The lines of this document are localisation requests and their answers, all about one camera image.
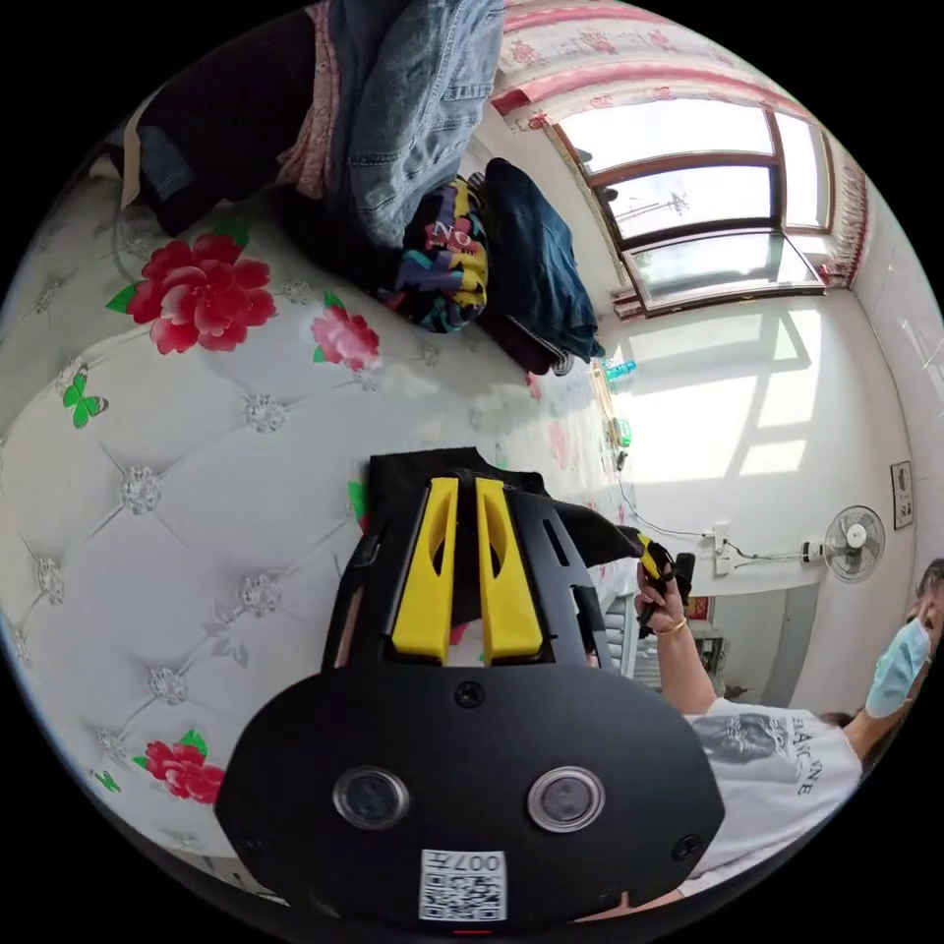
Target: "curtain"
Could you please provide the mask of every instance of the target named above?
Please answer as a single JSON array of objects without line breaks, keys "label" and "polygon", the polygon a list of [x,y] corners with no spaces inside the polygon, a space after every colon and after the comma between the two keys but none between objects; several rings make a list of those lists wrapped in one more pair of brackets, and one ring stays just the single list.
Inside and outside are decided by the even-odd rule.
[{"label": "curtain", "polygon": [[506,0],[492,104],[513,132],[666,98],[762,105],[811,120],[752,66],[647,10],[619,0]]}]

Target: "face mask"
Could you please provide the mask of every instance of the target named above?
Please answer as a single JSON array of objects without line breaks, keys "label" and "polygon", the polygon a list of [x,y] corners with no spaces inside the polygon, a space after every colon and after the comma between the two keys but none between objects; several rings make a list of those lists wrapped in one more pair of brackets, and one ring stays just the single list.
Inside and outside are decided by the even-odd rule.
[{"label": "face mask", "polygon": [[920,622],[913,619],[902,626],[875,665],[865,711],[873,718],[887,718],[903,708],[930,654],[931,640]]}]

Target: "dark blue clothing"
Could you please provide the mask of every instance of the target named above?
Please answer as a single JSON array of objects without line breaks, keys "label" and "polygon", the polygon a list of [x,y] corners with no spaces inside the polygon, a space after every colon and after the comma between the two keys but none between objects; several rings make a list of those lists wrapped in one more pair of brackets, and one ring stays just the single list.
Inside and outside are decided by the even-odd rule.
[{"label": "dark blue clothing", "polygon": [[581,360],[604,357],[567,224],[531,178],[502,157],[485,172],[489,308],[508,312]]}]

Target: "camera lens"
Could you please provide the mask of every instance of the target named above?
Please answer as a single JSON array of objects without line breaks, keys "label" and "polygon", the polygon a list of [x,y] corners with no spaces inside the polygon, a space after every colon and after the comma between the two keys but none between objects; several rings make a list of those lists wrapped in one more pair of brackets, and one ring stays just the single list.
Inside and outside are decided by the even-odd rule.
[{"label": "camera lens", "polygon": [[349,770],[334,786],[334,807],[358,829],[387,829],[402,819],[408,805],[403,782],[377,767]]},{"label": "camera lens", "polygon": [[569,833],[590,825],[603,809],[600,780],[581,767],[542,774],[528,792],[528,813],[542,829]]}]

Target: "floral bedspread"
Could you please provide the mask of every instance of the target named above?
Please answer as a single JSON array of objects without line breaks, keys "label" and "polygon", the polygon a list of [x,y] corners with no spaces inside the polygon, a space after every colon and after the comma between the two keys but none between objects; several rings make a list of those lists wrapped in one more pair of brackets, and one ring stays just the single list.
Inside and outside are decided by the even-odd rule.
[{"label": "floral bedspread", "polygon": [[[373,453],[476,446],[559,499],[622,507],[586,368],[526,377],[475,326],[430,335],[309,265],[261,213],[112,232],[83,185],[0,319],[0,622],[79,776],[169,849],[236,739],[318,669]],[[112,239],[118,250],[112,250]],[[626,562],[594,571],[604,606]],[[453,631],[477,665],[481,627]]]}]

